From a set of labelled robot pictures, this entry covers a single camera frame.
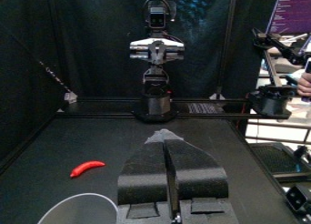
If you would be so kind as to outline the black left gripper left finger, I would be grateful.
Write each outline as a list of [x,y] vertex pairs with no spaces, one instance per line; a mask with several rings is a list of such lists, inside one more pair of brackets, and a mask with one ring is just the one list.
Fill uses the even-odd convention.
[[117,204],[167,200],[164,136],[159,130],[128,157],[117,178]]

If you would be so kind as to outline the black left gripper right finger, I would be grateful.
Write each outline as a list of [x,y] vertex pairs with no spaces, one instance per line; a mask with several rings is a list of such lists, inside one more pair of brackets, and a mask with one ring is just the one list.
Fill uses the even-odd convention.
[[165,140],[164,144],[175,169],[179,199],[225,199],[227,175],[212,155],[179,139]]

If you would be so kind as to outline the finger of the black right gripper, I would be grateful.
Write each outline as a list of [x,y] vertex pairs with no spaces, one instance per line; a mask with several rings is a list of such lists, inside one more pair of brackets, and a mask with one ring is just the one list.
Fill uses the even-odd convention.
[[156,64],[157,65],[164,64],[163,61],[164,61],[165,49],[167,49],[165,44],[163,43],[163,41],[159,41],[157,42],[157,51],[156,51]]
[[155,65],[156,64],[156,42],[148,45],[149,50],[149,62]]

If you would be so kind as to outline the person's hand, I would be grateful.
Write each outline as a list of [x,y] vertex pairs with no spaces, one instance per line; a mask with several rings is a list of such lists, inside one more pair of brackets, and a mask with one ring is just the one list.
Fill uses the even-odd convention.
[[297,94],[301,97],[311,97],[311,73],[301,73],[297,80]]

